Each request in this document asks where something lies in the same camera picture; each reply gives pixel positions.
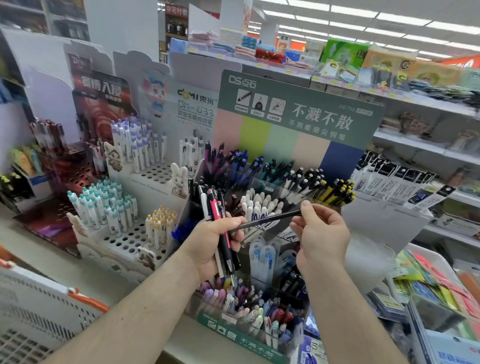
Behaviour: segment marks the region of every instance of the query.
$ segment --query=white plastic basket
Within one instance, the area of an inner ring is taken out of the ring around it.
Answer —
[[[36,364],[108,307],[0,259],[0,363]]]

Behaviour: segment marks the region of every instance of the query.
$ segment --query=hand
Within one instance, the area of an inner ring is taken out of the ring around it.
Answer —
[[[343,267],[350,232],[342,217],[328,207],[303,201],[301,216],[292,218],[290,227],[300,239],[297,267],[310,277],[320,265]]]
[[[227,218],[216,221],[202,221],[195,226],[187,240],[181,245],[179,252],[186,254],[193,262],[199,274],[199,284],[210,279],[218,272],[214,253],[218,246],[220,234],[246,222],[246,218],[232,218],[227,212]],[[236,231],[234,239],[230,239],[230,246],[234,251],[238,252],[240,250],[239,242],[243,240],[243,236],[242,231]]]

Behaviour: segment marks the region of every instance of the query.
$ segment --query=forearm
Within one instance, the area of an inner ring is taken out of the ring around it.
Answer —
[[[46,364],[154,363],[199,284],[181,251]]]
[[[330,364],[407,363],[343,267],[317,267],[305,281]]]

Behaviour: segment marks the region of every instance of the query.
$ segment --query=white column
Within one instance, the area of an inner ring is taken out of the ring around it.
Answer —
[[[106,50],[137,50],[158,61],[157,0],[84,0],[88,33]]]
[[[239,30],[247,34],[253,0],[222,0],[220,28]]]
[[[278,24],[262,23],[262,29],[260,29],[260,40],[262,43],[275,45],[277,36]]]

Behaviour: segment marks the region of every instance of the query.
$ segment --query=green display sign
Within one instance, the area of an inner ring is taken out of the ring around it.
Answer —
[[[384,115],[380,105],[231,70],[218,108],[362,150]]]
[[[255,354],[272,363],[286,364],[289,362],[289,358],[286,355],[283,355],[271,347],[262,344],[261,342],[241,332],[235,326],[230,325],[226,321],[220,321],[203,312],[198,315],[197,321],[206,328],[215,331],[217,334],[225,336],[227,339],[232,340],[236,344],[243,346],[244,348],[254,352]]]

